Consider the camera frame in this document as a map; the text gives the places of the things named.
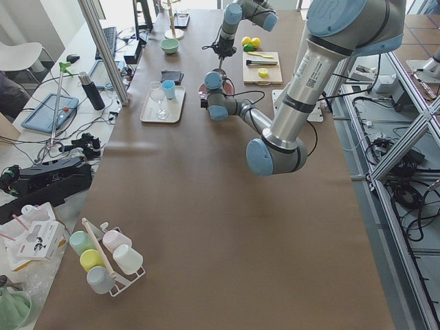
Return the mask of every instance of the pink cup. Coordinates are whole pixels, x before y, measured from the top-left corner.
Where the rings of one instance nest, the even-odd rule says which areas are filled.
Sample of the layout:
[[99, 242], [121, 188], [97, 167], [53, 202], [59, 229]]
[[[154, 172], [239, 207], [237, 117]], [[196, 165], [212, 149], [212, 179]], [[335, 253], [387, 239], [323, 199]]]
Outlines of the pink cup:
[[110, 253], [113, 253], [119, 245], [125, 244], [131, 247], [131, 240], [117, 230], [109, 230], [102, 238], [102, 244], [104, 244]]

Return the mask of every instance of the black cloth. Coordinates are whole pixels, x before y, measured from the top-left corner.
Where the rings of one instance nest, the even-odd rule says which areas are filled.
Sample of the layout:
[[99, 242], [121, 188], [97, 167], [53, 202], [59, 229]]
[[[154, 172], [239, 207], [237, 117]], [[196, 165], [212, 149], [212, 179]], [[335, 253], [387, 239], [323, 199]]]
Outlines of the black cloth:
[[19, 84], [0, 72], [0, 112], [16, 118], [30, 99], [29, 93]]

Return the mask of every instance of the computer mouse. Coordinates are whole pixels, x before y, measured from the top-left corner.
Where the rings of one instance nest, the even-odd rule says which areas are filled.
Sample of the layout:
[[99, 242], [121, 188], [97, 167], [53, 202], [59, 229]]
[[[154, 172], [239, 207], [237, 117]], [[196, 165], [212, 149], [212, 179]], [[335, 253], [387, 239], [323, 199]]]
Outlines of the computer mouse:
[[66, 61], [70, 62], [71, 64], [74, 64], [79, 59], [80, 59], [79, 55], [76, 55], [76, 54], [70, 54], [70, 55], [67, 55], [67, 57], [66, 57]]

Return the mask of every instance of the wooden cutting board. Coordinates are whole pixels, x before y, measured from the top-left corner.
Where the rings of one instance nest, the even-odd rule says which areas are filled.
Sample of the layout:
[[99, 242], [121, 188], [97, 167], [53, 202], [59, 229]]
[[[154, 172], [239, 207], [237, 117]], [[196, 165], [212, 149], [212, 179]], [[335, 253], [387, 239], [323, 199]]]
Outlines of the wooden cutting board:
[[[283, 83], [283, 77], [281, 76], [280, 60], [278, 58], [278, 52], [258, 52], [264, 55], [272, 55], [273, 58], [263, 58], [261, 56], [249, 55], [247, 52], [243, 52], [243, 82], [245, 84], [258, 84], [258, 85], [280, 85]], [[253, 61], [277, 61], [277, 65], [267, 66], [248, 66], [246, 60]], [[259, 76], [259, 69], [266, 68], [269, 75], [267, 77]]]

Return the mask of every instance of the tray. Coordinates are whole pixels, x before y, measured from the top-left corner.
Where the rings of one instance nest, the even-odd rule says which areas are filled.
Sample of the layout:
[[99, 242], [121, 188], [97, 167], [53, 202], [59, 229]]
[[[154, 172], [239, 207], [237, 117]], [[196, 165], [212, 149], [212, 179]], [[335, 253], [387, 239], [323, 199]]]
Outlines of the tray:
[[176, 86], [176, 97], [172, 100], [165, 99], [162, 102], [162, 108], [170, 111], [166, 119], [159, 119], [156, 117], [156, 113], [159, 111], [159, 105], [153, 102], [150, 98], [150, 92], [146, 96], [144, 106], [140, 113], [140, 119], [143, 122], [161, 122], [161, 123], [173, 123], [180, 120], [182, 114], [182, 105], [185, 98], [185, 87]]

